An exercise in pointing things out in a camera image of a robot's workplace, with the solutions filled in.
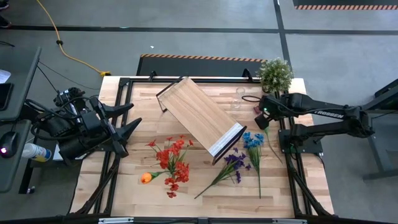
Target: wooden table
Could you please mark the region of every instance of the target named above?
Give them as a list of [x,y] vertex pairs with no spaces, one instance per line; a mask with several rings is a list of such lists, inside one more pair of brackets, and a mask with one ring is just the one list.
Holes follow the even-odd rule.
[[[114,105],[120,77],[104,77],[99,100],[107,105]],[[133,109],[129,112],[127,122],[141,117],[142,122],[129,139],[127,149],[130,155],[121,160],[116,191],[114,195],[112,216],[129,217],[239,217],[239,218],[292,218],[292,199],[284,155],[280,153],[277,131],[279,123],[270,123],[270,141],[274,150],[282,158],[283,164],[272,153],[267,144],[262,148],[261,192],[258,198],[256,171],[241,170],[242,182],[234,184],[224,180],[207,190],[202,196],[194,199],[214,177],[223,165],[220,161],[211,165],[212,156],[194,140],[185,158],[190,164],[190,180],[180,184],[177,197],[168,198],[168,187],[164,184],[166,176],[160,176],[147,185],[140,182],[140,177],[147,171],[161,170],[153,150],[146,144],[156,139],[160,147],[167,144],[166,138],[184,134],[187,139],[192,135],[170,114],[162,113],[155,97],[168,83],[135,83],[132,89]],[[231,100],[238,87],[244,87],[247,95],[261,95],[258,84],[199,83],[203,91],[214,99],[237,122],[248,127],[252,133],[260,133],[253,112],[255,103],[242,102],[240,108],[233,108]],[[293,79],[289,90],[291,93],[305,93],[304,81]],[[300,116],[296,123],[312,125],[310,114]],[[236,147],[243,151],[240,140]],[[71,212],[78,210],[88,200],[98,185],[103,163],[103,152],[96,152],[83,161],[75,198]],[[333,213],[325,171],[319,158],[303,154],[303,165],[307,184],[324,208]],[[304,211],[301,190],[297,191],[300,208]]]

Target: computer mouse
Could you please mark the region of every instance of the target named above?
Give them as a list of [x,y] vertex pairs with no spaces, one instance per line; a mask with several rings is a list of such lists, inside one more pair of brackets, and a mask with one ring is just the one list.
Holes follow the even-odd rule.
[[18,133],[15,131],[9,131],[0,139],[0,155],[3,158],[11,158],[17,153],[17,138]]

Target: wood grain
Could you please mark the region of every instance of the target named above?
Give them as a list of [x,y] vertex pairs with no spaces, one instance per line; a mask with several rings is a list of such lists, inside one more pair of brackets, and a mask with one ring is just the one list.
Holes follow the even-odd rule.
[[[114,105],[118,83],[119,77],[105,77],[99,100],[107,105]],[[171,113],[161,112],[155,95],[167,85],[168,83],[135,83],[133,86],[131,101],[135,106],[130,111],[127,120],[132,121],[138,117],[143,120],[129,139],[127,149],[130,156],[121,161],[112,216],[293,217],[284,159],[284,163],[281,164],[267,144],[262,148],[261,161],[261,192],[264,198],[258,199],[256,172],[242,170],[240,184],[224,180],[207,190],[201,197],[193,199],[214,179],[223,162],[220,161],[212,166],[213,158],[206,149],[193,139],[193,136]],[[242,102],[240,108],[231,106],[232,97],[238,87],[244,87],[247,95],[260,96],[259,85],[200,83],[198,86],[237,122],[248,126],[248,131],[260,132],[254,122],[255,103]],[[295,78],[290,91],[305,93],[303,80]],[[309,125],[312,124],[312,117],[301,116],[296,119],[296,122]],[[283,157],[279,149],[278,130],[279,124],[271,122],[271,145],[278,155]],[[194,140],[194,147],[188,150],[186,156],[186,161],[190,163],[190,181],[181,184],[177,197],[170,199],[166,195],[168,188],[164,185],[165,176],[160,176],[147,185],[142,185],[139,179],[146,171],[161,170],[159,166],[154,166],[157,161],[153,150],[145,145],[156,139],[159,147],[164,147],[168,144],[165,138],[169,136],[177,138],[179,134],[184,134],[187,139]],[[236,146],[243,151],[241,141]],[[103,157],[103,152],[96,152],[83,161],[71,212],[78,210],[98,185]],[[309,188],[325,209],[333,213],[321,162],[315,156],[303,155],[303,164]],[[301,191],[297,192],[299,199],[302,200]]]
[[178,119],[184,128],[213,156],[224,147],[243,127],[232,130],[236,120],[216,101],[212,100],[190,78],[184,78],[178,84],[158,96],[168,111]]

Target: clear glass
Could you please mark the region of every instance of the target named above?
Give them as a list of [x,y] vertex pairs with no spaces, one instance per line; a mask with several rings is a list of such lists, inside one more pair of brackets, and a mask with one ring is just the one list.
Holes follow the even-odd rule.
[[234,94],[233,98],[232,98],[232,102],[231,105],[233,108],[240,108],[241,107],[241,103],[242,103],[242,96],[244,96],[245,94],[245,90],[243,87],[239,87],[236,89],[236,93]]

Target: concrete floor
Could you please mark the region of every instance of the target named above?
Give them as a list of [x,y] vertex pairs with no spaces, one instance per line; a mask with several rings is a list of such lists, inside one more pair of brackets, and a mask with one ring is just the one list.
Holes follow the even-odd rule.
[[[279,2],[285,29],[398,30],[398,11],[296,11],[291,0]],[[60,26],[278,28],[271,0],[43,0],[42,3]],[[1,14],[15,25],[50,25],[44,11],[32,0],[13,0],[10,9]],[[283,57],[279,34],[64,31],[60,35],[70,55],[114,75],[134,75],[140,54],[146,53]],[[61,54],[53,31],[0,30],[0,39],[17,47],[41,46],[43,63],[86,86],[101,85],[98,74]],[[312,98],[360,105],[398,77],[397,40],[396,35],[287,35],[287,46],[295,77],[304,78]],[[46,68],[43,70],[60,90],[76,86]],[[99,92],[81,89],[88,95]],[[28,98],[53,106],[54,96],[51,86],[37,72]],[[313,118],[316,124],[331,121],[320,116]],[[328,136],[322,144],[335,213],[346,218],[398,222],[398,178],[362,180],[364,174],[376,171],[367,140],[347,135]],[[21,162],[19,174],[24,163]],[[79,167],[37,169],[33,180],[37,187],[35,194],[16,195],[16,189],[0,194],[0,220],[66,214],[78,172]]]

